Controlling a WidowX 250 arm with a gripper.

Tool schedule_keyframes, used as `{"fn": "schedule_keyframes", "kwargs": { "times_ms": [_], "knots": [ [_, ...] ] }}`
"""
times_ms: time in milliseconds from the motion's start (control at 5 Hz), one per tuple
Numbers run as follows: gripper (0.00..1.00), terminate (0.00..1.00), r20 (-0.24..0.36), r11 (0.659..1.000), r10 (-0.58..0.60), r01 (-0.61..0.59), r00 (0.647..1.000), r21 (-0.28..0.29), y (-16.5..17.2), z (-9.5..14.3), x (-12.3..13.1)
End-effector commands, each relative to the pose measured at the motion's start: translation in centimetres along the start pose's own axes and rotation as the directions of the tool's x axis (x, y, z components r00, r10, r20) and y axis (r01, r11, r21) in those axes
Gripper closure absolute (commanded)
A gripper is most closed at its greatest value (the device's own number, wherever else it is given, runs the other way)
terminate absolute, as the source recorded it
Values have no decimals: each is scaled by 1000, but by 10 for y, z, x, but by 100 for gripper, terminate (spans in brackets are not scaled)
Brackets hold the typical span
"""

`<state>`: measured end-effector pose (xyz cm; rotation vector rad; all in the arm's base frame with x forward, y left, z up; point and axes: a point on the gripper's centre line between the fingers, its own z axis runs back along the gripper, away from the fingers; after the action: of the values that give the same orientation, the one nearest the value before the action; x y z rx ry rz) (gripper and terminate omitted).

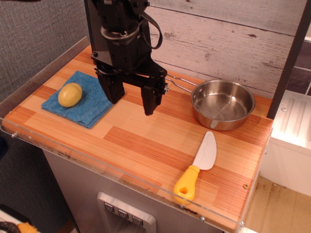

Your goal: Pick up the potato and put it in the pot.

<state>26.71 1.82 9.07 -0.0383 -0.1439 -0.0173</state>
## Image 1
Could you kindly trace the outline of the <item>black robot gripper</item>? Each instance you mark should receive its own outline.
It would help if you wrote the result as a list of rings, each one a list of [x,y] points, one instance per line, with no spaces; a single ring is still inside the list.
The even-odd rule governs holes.
[[[151,58],[153,49],[162,43],[159,34],[157,46],[151,44],[149,26],[136,26],[123,32],[101,28],[108,51],[93,51],[99,83],[107,97],[116,104],[125,94],[123,83],[141,88],[145,115],[153,114],[161,104],[162,94],[168,90],[167,71]]]

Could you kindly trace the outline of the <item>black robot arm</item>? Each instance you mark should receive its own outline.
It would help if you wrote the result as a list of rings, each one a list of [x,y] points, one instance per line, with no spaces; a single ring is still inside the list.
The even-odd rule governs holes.
[[[141,89],[144,112],[152,115],[168,91],[167,71],[151,58],[152,46],[149,25],[159,29],[145,9],[147,0],[94,0],[101,21],[100,34],[107,50],[94,50],[91,57],[99,83],[108,100],[115,104],[125,94],[124,83]]]

